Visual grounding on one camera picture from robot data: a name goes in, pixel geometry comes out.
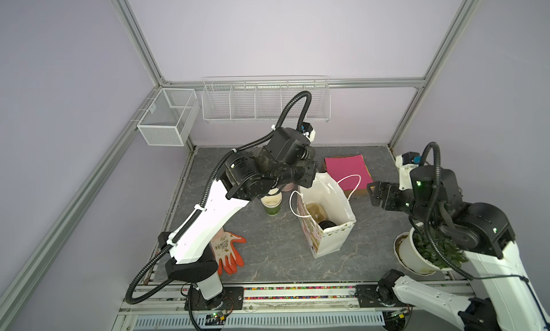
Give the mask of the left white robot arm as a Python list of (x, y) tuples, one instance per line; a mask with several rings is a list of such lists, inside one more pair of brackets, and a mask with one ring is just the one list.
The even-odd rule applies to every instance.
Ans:
[[(309, 91), (297, 93), (284, 106), (270, 133), (230, 150), (219, 161), (190, 216), (174, 232), (159, 236), (160, 252), (130, 283), (125, 294), (127, 304), (144, 302), (174, 281), (191, 284), (207, 301), (222, 295), (219, 261), (210, 245), (215, 235), (254, 199), (279, 192), (290, 183), (309, 188), (315, 180), (315, 152), (311, 147), (315, 131), (305, 122), (311, 103)], [(167, 279), (136, 297), (138, 284), (165, 254), (170, 256)]]

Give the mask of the white cartoon paper gift bag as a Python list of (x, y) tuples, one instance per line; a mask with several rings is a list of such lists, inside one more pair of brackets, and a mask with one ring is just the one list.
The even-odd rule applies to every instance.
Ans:
[(318, 173), (311, 187), (294, 190), (289, 207), (315, 259), (339, 251), (357, 221), (349, 196), (328, 173)]

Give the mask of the black paper coffee cup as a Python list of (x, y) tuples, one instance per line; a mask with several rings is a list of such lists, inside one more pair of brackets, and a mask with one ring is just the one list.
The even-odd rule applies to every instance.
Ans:
[(336, 227), (336, 226), (337, 226), (337, 224), (335, 222), (330, 221), (330, 220), (324, 220), (322, 222), (319, 222), (319, 227), (322, 230), (329, 229), (329, 228)]

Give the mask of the brown pulp cup carrier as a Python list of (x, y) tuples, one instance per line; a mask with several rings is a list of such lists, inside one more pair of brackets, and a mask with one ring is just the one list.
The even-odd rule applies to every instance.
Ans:
[(329, 220), (327, 212), (325, 209), (318, 203), (309, 203), (306, 205), (308, 214), (314, 219), (317, 223), (324, 220)]

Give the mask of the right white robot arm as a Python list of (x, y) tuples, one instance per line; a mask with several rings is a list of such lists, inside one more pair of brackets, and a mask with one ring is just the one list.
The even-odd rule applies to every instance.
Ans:
[(397, 157), (399, 183), (369, 184), (373, 206), (401, 211), (450, 268), (478, 280), (488, 294), (453, 295), (391, 269), (373, 298), (386, 306), (412, 305), (460, 330), (548, 330), (549, 315), (521, 262), (518, 244), (505, 213), (489, 203), (466, 203), (455, 173), (441, 166), (441, 150), (430, 142), (422, 153)]

